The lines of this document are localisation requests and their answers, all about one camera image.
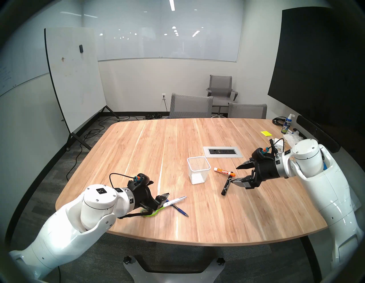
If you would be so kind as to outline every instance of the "gray chair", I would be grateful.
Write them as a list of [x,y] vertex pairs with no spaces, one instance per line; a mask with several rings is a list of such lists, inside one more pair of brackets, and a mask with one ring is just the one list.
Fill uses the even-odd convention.
[[228,118],[266,119],[268,106],[266,104],[239,104],[230,103]]
[[213,97],[171,95],[170,116],[176,118],[210,118],[212,116]]
[[[228,107],[228,103],[236,100],[238,92],[232,89],[232,77],[213,76],[210,75],[209,88],[207,88],[208,96],[213,96],[213,107],[218,108],[218,115],[214,117],[223,117],[220,114],[221,107]],[[232,92],[234,92],[234,99],[231,99]]]

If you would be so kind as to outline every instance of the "wooden table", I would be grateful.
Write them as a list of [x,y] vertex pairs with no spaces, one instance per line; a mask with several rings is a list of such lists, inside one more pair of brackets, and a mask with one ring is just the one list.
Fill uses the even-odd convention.
[[[214,167],[245,177],[251,170],[235,168],[258,147],[280,138],[280,128],[263,119],[163,119],[116,123],[92,148],[56,201],[56,209],[74,200],[90,184],[110,186],[112,172],[144,173],[155,183],[153,197],[166,192],[170,199],[188,196],[178,207],[189,217],[167,208],[154,217],[117,219],[112,234],[148,241],[201,246],[236,246],[278,242],[327,227],[298,178],[274,179],[246,190],[231,184],[220,193],[227,176]],[[209,158],[212,169],[203,184],[192,185],[187,158],[203,156],[203,146],[237,146],[243,158]],[[115,187],[128,178],[112,176]]]

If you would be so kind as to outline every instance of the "black tv screen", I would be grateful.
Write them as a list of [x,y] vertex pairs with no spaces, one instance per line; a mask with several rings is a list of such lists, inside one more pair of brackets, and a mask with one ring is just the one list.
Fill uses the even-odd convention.
[[283,10],[268,95],[319,126],[365,170],[361,36],[349,32],[330,8]]

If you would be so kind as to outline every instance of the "spray bottle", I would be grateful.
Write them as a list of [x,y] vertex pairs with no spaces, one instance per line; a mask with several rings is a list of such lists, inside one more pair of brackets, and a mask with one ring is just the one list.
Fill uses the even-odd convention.
[[284,122],[284,125],[283,125],[283,128],[281,129],[281,132],[283,134],[286,134],[287,133],[287,131],[288,131],[289,127],[290,127],[290,123],[292,122],[292,117],[295,117],[295,115],[290,113],[289,117],[286,118],[286,120]]

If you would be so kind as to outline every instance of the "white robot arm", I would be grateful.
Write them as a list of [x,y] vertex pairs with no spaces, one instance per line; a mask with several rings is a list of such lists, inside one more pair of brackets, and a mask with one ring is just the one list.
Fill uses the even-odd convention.
[[[42,279],[54,268],[80,257],[117,218],[150,215],[167,206],[169,194],[153,199],[148,176],[138,174],[127,188],[88,186],[75,200],[62,206],[43,225],[34,242],[10,255],[29,278]],[[143,207],[145,213],[128,214]]]
[[255,167],[251,176],[232,183],[252,189],[268,179],[298,176],[331,232],[334,243],[331,267],[335,269],[355,251],[364,235],[355,218],[344,174],[328,150],[314,139],[302,140],[282,154],[277,153],[272,140],[270,143],[271,153],[258,148],[250,160],[237,167]]

